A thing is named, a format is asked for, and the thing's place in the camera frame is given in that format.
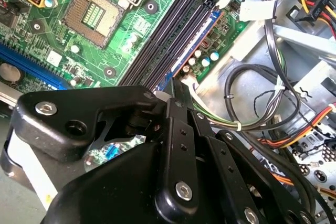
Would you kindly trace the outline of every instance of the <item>cable tie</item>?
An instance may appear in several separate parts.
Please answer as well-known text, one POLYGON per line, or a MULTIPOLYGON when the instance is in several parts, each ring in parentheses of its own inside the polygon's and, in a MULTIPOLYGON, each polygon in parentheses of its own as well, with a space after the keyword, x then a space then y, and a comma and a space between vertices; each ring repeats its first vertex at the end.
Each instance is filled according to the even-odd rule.
POLYGON ((331 108, 332 113, 336 113, 336 106, 332 103, 329 103, 328 106, 331 108))
POLYGON ((286 87, 285 86, 281 86, 281 85, 275 85, 274 86, 274 90, 277 91, 277 90, 285 90, 286 87))
POLYGON ((237 131, 242 131, 242 123, 240 123, 239 121, 234 121, 234 123, 236 123, 237 124, 237 131))
POLYGON ((224 99, 233 99, 235 96, 233 94, 225 95, 224 99))

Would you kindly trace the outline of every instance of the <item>white label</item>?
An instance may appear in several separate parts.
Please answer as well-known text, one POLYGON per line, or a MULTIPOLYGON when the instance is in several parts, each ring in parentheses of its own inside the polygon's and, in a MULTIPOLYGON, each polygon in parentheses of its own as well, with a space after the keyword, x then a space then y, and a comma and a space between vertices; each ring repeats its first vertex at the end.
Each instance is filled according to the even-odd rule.
POLYGON ((59 63, 62 60, 62 55, 56 53, 55 51, 50 51, 47 62, 54 65, 55 67, 59 66, 59 63))
POLYGON ((273 18, 275 1, 245 1, 240 5, 241 21, 265 20, 273 18))

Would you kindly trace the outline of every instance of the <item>hex bolt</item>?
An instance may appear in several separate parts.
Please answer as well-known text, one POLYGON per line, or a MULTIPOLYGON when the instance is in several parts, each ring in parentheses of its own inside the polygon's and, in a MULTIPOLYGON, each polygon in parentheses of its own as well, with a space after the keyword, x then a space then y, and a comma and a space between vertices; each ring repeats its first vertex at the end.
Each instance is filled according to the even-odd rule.
POLYGON ((185 201, 190 201, 193 197, 193 192, 191 191, 191 188, 183 181, 176 184, 175 190, 177 195, 185 201))
POLYGON ((35 110, 41 115, 55 115, 57 112, 56 105, 52 102, 39 102, 35 105, 35 110))
POLYGON ((245 208, 244 214, 248 222, 251 224, 259 224, 258 216, 250 208, 245 208))
POLYGON ((301 213, 301 217, 303 218, 305 223, 311 224, 311 221, 309 220, 309 218, 303 212, 301 213))
POLYGON ((231 134, 225 133, 225 136, 226 136, 227 139, 233 140, 233 136, 231 134))
POLYGON ((157 124, 157 125, 154 127, 154 131, 158 131, 160 128, 161 128, 161 125, 157 124))
POLYGON ((200 119, 204 119, 204 115, 202 113, 197 113, 197 116, 200 118, 200 119))
POLYGON ((182 108, 182 104, 180 102, 176 101, 175 104, 176 104, 176 106, 182 108))
POLYGON ((146 98, 148 99, 152 99, 153 98, 153 95, 150 93, 150 92, 144 92, 143 94, 146 98))

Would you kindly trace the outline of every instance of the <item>blue ram slot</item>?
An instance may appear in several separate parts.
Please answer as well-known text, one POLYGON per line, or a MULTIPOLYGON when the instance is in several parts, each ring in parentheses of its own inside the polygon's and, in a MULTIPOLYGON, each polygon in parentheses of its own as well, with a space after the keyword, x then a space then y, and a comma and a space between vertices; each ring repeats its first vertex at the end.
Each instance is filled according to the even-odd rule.
POLYGON ((58 90, 69 88, 69 84, 61 77, 2 44, 0 44, 0 58, 58 90))
POLYGON ((205 27, 202 26, 199 33, 192 40, 191 42, 192 45, 189 44, 187 46, 187 50, 183 52, 183 54, 179 57, 179 59, 177 60, 176 64, 172 67, 172 69, 170 69, 169 72, 166 73, 164 80, 162 80, 161 83, 156 88, 157 90, 163 90, 167 86, 169 81, 174 77, 174 75, 177 74, 177 71, 180 69, 180 67, 191 56, 191 54, 196 49, 196 47, 202 42, 202 40, 206 37, 207 33, 211 30, 214 24, 219 20, 221 14, 222 14, 221 10, 217 10, 211 13, 209 19, 204 23, 205 27))

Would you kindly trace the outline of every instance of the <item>black ram slot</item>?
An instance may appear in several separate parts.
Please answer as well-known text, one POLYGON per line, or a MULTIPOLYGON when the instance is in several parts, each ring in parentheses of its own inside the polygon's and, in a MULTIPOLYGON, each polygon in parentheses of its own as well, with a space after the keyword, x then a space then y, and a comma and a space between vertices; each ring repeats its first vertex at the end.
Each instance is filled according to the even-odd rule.
POLYGON ((204 9, 204 6, 199 6, 197 11, 194 12, 192 18, 183 27, 182 31, 175 38, 174 42, 168 47, 168 49, 161 51, 161 61, 151 70, 147 77, 141 81, 141 85, 149 87, 153 81, 156 81, 158 76, 165 75, 164 69, 167 68, 167 63, 174 58, 172 52, 176 51, 176 46, 180 43, 188 44, 193 38, 195 33, 199 30, 198 27, 202 26, 202 20, 209 16, 210 11, 204 9))
POLYGON ((143 60, 140 62, 137 68, 137 72, 133 73, 131 77, 130 84, 136 84, 139 81, 139 77, 143 76, 146 72, 147 66, 151 64, 160 49, 167 43, 171 38, 171 35, 175 33, 178 29, 180 23, 183 21, 187 13, 190 12, 195 0, 185 0, 181 8, 176 12, 174 17, 170 20, 169 24, 163 28, 160 37, 153 41, 153 45, 147 47, 146 51, 142 53, 144 56, 143 60))
POLYGON ((177 59, 182 55, 186 46, 206 22, 217 1, 218 0, 206 0, 202 6, 197 9, 174 42, 165 52, 163 52, 163 56, 161 57, 162 61, 157 64, 155 69, 152 69, 145 81, 141 83, 142 85, 154 89, 156 85, 159 84, 164 78, 164 75, 173 67, 177 59))
POLYGON ((138 77, 141 76, 140 74, 144 70, 146 64, 151 61, 151 58, 149 57, 151 55, 148 55, 148 52, 150 52, 157 43, 162 42, 161 40, 166 34, 168 34, 171 28, 176 27, 176 23, 180 21, 181 17, 183 17, 181 15, 178 16, 178 19, 176 19, 176 16, 182 14, 182 12, 185 10, 184 7, 188 7, 188 5, 193 1, 194 0, 174 1, 172 7, 168 10, 158 27, 155 29, 154 33, 150 36, 147 43, 140 50, 138 56, 120 81, 120 86, 132 85, 134 84, 134 81, 138 80, 138 77))

